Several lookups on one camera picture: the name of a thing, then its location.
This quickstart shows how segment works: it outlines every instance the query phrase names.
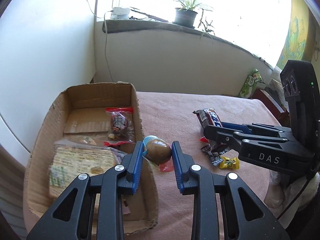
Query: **plant pot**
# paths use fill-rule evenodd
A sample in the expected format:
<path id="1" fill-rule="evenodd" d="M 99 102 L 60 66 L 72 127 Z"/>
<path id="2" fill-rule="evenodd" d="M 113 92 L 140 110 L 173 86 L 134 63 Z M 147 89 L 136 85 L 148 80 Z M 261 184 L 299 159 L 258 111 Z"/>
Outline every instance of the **plant pot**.
<path id="1" fill-rule="evenodd" d="M 193 23 L 197 16 L 197 12 L 191 10 L 185 10 L 181 8 L 176 8 L 176 18 L 174 19 L 173 24 L 178 24 L 181 26 L 193 28 Z"/>

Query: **bed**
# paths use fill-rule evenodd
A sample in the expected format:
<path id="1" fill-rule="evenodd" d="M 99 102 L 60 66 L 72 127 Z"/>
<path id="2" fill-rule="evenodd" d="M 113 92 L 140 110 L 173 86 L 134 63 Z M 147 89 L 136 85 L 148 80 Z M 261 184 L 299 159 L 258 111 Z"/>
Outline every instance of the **bed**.
<path id="1" fill-rule="evenodd" d="M 198 118 L 192 113 L 194 110 L 214 107 L 222 122 L 279 125 L 264 104 L 256 99 L 146 92 L 138 92 L 138 99 L 145 136 L 156 135 L 168 143 L 179 141 L 183 152 L 191 155 L 195 163 L 221 175 L 231 170 L 214 167 L 199 150 L 204 143 L 199 142 L 202 131 Z M 237 152 L 231 150 L 226 156 L 237 156 Z M 261 200 L 264 199 L 269 183 L 267 169 L 240 161 L 240 169 L 236 173 Z M 159 194 L 158 225 L 126 236 L 126 240 L 190 239 L 193 196 L 179 193 L 174 172 L 154 170 L 154 176 Z M 220 239 L 224 239 L 221 224 Z"/>

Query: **candy wrapper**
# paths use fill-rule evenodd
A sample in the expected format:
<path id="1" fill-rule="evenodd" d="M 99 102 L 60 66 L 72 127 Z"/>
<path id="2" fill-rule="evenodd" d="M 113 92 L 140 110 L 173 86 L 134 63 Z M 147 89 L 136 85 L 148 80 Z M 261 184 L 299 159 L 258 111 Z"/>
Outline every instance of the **candy wrapper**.
<path id="1" fill-rule="evenodd" d="M 221 156 L 223 161 L 220 163 L 219 168 L 220 169 L 239 169 L 239 159 L 237 157 L 234 158 L 228 158 L 225 156 Z"/>
<path id="2" fill-rule="evenodd" d="M 106 113 L 110 114 L 111 131 L 104 146 L 118 146 L 125 143 L 135 143 L 134 127 L 132 121 L 132 107 L 108 107 Z"/>
<path id="3" fill-rule="evenodd" d="M 213 108 L 200 109 L 194 111 L 193 113 L 197 115 L 202 128 L 205 128 L 207 125 L 222 127 L 222 123 Z M 214 166 L 218 166 L 219 163 L 223 161 L 220 155 L 230 150 L 227 144 L 217 143 L 213 140 L 208 140 L 205 137 L 202 137 L 200 141 L 209 143 L 208 145 L 202 147 L 201 151 L 206 154 Z"/>

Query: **spider plant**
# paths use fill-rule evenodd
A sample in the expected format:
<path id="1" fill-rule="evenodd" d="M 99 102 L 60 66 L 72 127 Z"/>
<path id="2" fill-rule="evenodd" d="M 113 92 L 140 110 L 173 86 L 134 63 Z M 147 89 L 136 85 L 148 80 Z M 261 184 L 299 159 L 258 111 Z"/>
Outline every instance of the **spider plant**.
<path id="1" fill-rule="evenodd" d="M 202 24 L 203 25 L 203 33 L 201 34 L 201 36 L 200 36 L 200 39 L 202 38 L 202 36 L 205 34 L 205 33 L 213 33 L 213 35 L 215 36 L 216 34 L 214 33 L 214 30 L 212 30 L 211 28 L 214 28 L 213 26 L 212 26 L 212 22 L 213 21 L 211 21 L 210 23 L 208 23 L 207 22 L 207 18 L 205 18 L 205 23 L 202 21 L 202 19 L 200 20 L 200 24 L 199 24 L 199 26 Z"/>
<path id="2" fill-rule="evenodd" d="M 203 8 L 204 10 L 208 10 L 207 5 L 198 2 L 198 0 L 175 0 L 181 4 L 180 10 L 191 10 L 193 11 L 195 8 Z"/>

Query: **metal screw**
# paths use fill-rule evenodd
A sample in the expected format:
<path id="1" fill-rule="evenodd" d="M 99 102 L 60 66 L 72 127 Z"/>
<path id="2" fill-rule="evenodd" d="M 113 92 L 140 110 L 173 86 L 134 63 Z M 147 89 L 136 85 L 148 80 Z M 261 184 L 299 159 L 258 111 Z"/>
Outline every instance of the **metal screw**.
<path id="1" fill-rule="evenodd" d="M 193 164 L 193 165 L 191 166 L 191 169 L 194 170 L 194 171 L 199 171 L 199 170 L 201 170 L 201 167 L 200 167 L 200 165 L 198 165 L 198 164 Z"/>
<path id="2" fill-rule="evenodd" d="M 81 173 L 81 174 L 78 176 L 78 179 L 79 179 L 79 180 L 85 180 L 87 177 L 88 177 L 87 174 Z"/>
<path id="3" fill-rule="evenodd" d="M 228 174 L 228 177 L 229 177 L 229 179 L 238 179 L 238 175 L 235 174 L 234 172 L 230 172 L 230 173 Z"/>
<path id="4" fill-rule="evenodd" d="M 123 171 L 124 170 L 124 166 L 123 165 L 117 165 L 116 167 L 115 167 L 115 170 L 116 171 Z"/>

